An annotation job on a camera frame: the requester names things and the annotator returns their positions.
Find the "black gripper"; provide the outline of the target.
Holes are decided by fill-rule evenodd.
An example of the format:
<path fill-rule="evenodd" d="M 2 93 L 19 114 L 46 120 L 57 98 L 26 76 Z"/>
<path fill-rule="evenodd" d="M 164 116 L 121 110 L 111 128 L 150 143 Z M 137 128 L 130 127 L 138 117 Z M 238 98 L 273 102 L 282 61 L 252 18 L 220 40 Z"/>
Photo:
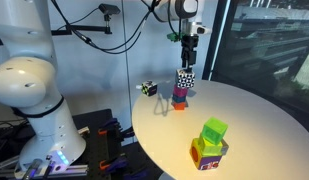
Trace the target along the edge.
<path fill-rule="evenodd" d="M 196 51 L 195 48 L 198 44 L 198 37 L 197 36 L 190 36 L 184 35 L 181 40 L 182 45 L 182 68 L 187 68 L 187 61 L 188 61 L 188 69 L 192 70 L 193 66 L 195 65 L 195 57 Z"/>

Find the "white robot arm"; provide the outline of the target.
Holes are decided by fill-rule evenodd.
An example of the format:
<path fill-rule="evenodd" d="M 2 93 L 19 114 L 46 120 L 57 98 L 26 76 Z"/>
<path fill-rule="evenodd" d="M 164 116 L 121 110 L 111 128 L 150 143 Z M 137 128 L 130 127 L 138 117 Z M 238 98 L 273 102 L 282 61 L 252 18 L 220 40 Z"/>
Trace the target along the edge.
<path fill-rule="evenodd" d="M 182 68 L 176 87 L 194 86 L 198 36 L 210 30 L 202 25 L 205 0 L 141 0 L 161 22 L 180 20 Z M 47 0 L 0 0 L 0 38 L 10 58 L 0 64 L 0 103 L 29 120 L 35 131 L 21 150 L 14 177 L 67 175 L 84 152 L 86 142 L 76 129 L 56 83 L 57 60 L 50 30 Z"/>

